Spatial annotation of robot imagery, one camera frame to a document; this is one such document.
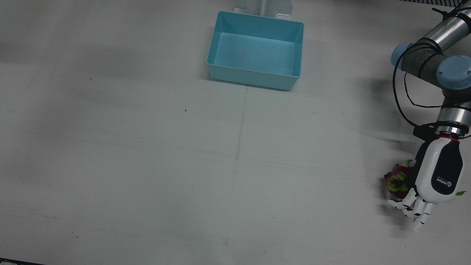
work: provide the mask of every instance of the white robotic hand casing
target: white robotic hand casing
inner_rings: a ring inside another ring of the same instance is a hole
[[[427,202],[451,200],[456,193],[464,164],[459,142],[441,137],[427,148],[415,180],[417,192]]]

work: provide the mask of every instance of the metal cylinder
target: metal cylinder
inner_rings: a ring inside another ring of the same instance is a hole
[[[443,101],[443,106],[437,117],[437,122],[447,122],[449,124],[439,126],[437,132],[455,133],[464,136],[466,131],[460,129],[462,126],[470,128],[471,126],[471,102],[452,104],[448,100]]]
[[[460,8],[467,7],[471,7],[471,0],[465,2]],[[471,9],[460,11],[460,13],[471,17]],[[436,42],[443,52],[453,46],[453,44],[457,43],[460,39],[466,37],[468,33],[468,25],[462,19],[449,17],[430,30],[424,38],[428,38]]]

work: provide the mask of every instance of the blue plastic bin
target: blue plastic bin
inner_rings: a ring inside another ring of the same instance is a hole
[[[291,90],[301,75],[304,24],[221,11],[207,64],[211,78]]]

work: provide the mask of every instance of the blue joint cap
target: blue joint cap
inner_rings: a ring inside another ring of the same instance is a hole
[[[411,44],[412,44],[411,42],[403,42],[394,49],[394,51],[391,54],[391,63],[393,66],[396,66],[396,63],[398,62],[398,59],[401,56],[401,54],[403,54],[406,51],[406,49],[409,47],[409,45]],[[401,61],[399,62],[398,69],[402,71],[402,58],[401,58]]]
[[[437,80],[451,90],[463,90],[471,86],[471,58],[465,55],[451,56],[437,67]]]

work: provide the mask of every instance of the dragon fruit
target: dragon fruit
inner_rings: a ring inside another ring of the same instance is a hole
[[[393,196],[404,199],[409,192],[408,177],[412,174],[412,166],[409,166],[412,160],[395,165],[391,172],[384,175],[386,181],[386,190]]]

